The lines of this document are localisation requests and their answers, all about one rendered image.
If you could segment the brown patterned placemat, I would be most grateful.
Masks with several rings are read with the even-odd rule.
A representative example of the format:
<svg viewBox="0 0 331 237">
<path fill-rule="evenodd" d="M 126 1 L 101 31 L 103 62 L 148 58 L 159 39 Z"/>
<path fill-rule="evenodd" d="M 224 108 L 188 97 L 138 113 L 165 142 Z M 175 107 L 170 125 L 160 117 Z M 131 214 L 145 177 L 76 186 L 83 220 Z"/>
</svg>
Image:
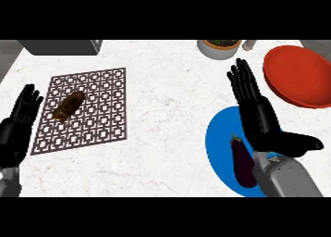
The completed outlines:
<svg viewBox="0 0 331 237">
<path fill-rule="evenodd" d="M 55 119 L 55 109 L 76 92 L 85 93 L 79 109 Z M 126 68 L 52 76 L 30 154 L 126 140 L 126 111 Z"/>
</svg>

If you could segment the red bowl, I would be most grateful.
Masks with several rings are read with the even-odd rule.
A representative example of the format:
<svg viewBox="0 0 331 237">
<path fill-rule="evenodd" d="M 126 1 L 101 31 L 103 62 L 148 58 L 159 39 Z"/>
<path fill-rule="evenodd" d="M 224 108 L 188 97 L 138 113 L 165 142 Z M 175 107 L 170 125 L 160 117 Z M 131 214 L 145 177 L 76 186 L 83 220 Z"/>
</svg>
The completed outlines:
<svg viewBox="0 0 331 237">
<path fill-rule="evenodd" d="M 331 107 L 331 62 L 315 51 L 277 46 L 266 53 L 263 72 L 272 92 L 291 105 Z"/>
</svg>

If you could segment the purple eggplant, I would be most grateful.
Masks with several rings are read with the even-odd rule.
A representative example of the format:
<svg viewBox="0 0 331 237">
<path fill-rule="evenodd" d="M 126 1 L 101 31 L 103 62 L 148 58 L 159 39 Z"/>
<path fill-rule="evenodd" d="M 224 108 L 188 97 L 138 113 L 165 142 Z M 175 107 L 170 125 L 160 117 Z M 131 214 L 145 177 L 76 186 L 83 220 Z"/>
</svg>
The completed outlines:
<svg viewBox="0 0 331 237">
<path fill-rule="evenodd" d="M 246 143 L 237 136 L 231 137 L 231 151 L 235 179 L 244 188 L 253 188 L 257 185 L 257 180 L 253 175 L 255 161 Z"/>
</svg>

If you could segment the brown sweet potato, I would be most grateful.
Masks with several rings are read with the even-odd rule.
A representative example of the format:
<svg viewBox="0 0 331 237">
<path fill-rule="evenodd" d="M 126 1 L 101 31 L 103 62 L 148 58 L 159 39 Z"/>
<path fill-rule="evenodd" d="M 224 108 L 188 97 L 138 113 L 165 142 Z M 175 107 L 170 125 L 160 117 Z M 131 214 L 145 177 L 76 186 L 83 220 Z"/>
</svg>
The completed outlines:
<svg viewBox="0 0 331 237">
<path fill-rule="evenodd" d="M 85 100 L 85 93 L 82 91 L 75 92 L 63 101 L 60 106 L 52 112 L 52 118 L 60 121 L 66 121 L 76 113 Z"/>
</svg>

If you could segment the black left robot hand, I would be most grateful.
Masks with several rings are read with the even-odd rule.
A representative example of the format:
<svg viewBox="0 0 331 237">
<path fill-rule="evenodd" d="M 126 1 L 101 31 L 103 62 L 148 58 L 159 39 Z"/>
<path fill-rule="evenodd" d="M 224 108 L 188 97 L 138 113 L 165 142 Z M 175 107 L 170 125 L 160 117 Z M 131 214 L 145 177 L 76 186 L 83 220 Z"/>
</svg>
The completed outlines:
<svg viewBox="0 0 331 237">
<path fill-rule="evenodd" d="M 44 99 L 35 85 L 27 84 L 19 95 L 10 117 L 0 122 L 0 168 L 17 167 L 26 159 L 32 126 Z"/>
</svg>

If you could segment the blue plate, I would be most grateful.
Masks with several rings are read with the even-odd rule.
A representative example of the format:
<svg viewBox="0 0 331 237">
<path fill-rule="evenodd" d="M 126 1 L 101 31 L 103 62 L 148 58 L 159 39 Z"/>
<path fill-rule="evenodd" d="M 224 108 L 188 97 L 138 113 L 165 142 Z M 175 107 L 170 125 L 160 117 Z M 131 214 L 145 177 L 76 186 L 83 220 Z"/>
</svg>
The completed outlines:
<svg viewBox="0 0 331 237">
<path fill-rule="evenodd" d="M 225 108 L 212 118 L 206 133 L 206 150 L 213 171 L 227 186 L 246 197 L 265 197 L 259 186 L 246 188 L 241 186 L 234 173 L 234 157 L 231 151 L 231 138 L 238 137 L 253 154 L 253 148 L 246 137 L 240 107 Z"/>
</svg>

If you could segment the dark grey appliance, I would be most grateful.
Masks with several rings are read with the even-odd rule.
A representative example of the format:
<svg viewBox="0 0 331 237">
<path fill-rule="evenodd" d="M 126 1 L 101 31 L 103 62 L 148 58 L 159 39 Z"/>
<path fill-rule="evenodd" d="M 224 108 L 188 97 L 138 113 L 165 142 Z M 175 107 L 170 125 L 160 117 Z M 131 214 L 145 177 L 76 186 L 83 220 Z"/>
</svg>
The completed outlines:
<svg viewBox="0 0 331 237">
<path fill-rule="evenodd" d="M 20 40 L 35 56 L 95 56 L 103 40 Z"/>
</svg>

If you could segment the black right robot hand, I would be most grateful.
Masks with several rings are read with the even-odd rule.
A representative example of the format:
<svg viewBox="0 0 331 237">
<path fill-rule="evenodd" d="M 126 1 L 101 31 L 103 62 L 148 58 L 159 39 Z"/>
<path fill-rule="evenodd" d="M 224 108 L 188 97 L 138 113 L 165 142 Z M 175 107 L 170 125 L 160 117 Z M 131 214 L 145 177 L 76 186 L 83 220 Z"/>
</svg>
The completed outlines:
<svg viewBox="0 0 331 237">
<path fill-rule="evenodd" d="M 253 150 L 302 157 L 324 149 L 319 138 L 283 131 L 272 103 L 262 95 L 257 80 L 246 59 L 238 58 L 228 72 L 231 88 L 240 106 L 241 122 Z"/>
</svg>

